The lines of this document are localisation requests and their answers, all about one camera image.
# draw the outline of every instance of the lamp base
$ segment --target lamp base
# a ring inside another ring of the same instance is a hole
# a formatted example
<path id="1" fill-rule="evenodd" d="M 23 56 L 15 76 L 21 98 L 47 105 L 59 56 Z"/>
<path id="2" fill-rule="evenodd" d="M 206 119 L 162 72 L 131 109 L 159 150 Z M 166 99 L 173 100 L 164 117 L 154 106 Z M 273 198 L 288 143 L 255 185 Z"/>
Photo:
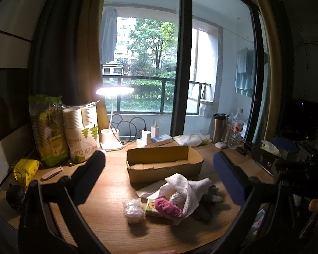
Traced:
<path id="1" fill-rule="evenodd" d="M 105 151 L 116 151 L 122 149 L 119 142 L 119 129 L 101 130 L 101 148 Z"/>

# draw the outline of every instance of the dark curtain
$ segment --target dark curtain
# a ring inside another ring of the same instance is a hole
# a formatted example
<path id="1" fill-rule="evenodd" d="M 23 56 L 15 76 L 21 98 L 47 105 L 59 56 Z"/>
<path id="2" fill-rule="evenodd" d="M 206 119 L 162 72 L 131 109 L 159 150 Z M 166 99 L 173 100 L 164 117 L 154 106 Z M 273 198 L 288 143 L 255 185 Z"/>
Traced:
<path id="1" fill-rule="evenodd" d="M 294 83 L 294 47 L 290 22 L 283 2 L 270 0 L 270 4 L 276 19 L 280 48 L 282 52 L 282 99 L 277 124 L 276 135 L 284 118 L 285 106 L 292 100 Z"/>
<path id="2" fill-rule="evenodd" d="M 64 104 L 79 104 L 76 45 L 82 1 L 47 0 L 31 48 L 30 94 L 62 95 Z"/>

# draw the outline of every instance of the lamp light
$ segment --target lamp light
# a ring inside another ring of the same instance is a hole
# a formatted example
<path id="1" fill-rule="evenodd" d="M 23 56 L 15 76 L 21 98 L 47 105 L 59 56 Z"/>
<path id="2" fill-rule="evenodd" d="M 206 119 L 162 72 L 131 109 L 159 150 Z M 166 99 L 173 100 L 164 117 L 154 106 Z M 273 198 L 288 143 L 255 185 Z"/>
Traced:
<path id="1" fill-rule="evenodd" d="M 118 94 L 130 94 L 134 92 L 134 88 L 123 86 L 106 86 L 97 90 L 98 95 L 104 95 L 105 97 L 111 97 L 111 118 L 109 121 L 109 128 L 101 130 L 101 147 L 105 151 L 115 151 L 122 149 L 123 145 L 119 139 L 119 129 L 111 129 L 111 122 L 113 117 L 113 97 Z"/>

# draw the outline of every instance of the yellow package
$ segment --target yellow package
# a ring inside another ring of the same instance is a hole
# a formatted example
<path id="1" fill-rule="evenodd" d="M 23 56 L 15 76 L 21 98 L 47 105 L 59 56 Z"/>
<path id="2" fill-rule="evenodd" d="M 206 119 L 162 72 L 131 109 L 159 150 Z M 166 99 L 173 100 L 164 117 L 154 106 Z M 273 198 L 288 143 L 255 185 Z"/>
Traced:
<path id="1" fill-rule="evenodd" d="M 27 188 L 41 162 L 35 159 L 21 159 L 14 166 L 13 176 L 17 182 Z"/>

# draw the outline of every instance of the white knife handle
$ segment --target white knife handle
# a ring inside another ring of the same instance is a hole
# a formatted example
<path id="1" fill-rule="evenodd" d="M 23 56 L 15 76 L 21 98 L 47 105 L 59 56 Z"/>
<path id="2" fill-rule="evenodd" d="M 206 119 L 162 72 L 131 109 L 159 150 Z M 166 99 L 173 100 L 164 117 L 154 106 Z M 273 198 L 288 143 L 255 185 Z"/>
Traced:
<path id="1" fill-rule="evenodd" d="M 46 174 L 44 174 L 41 177 L 41 180 L 42 181 L 46 181 L 46 180 L 50 179 L 51 177 L 53 177 L 53 176 L 57 175 L 58 173 L 60 173 L 62 170 L 63 170 L 63 168 L 61 166 L 59 166 L 58 168 L 55 168 L 55 169 L 47 172 Z"/>

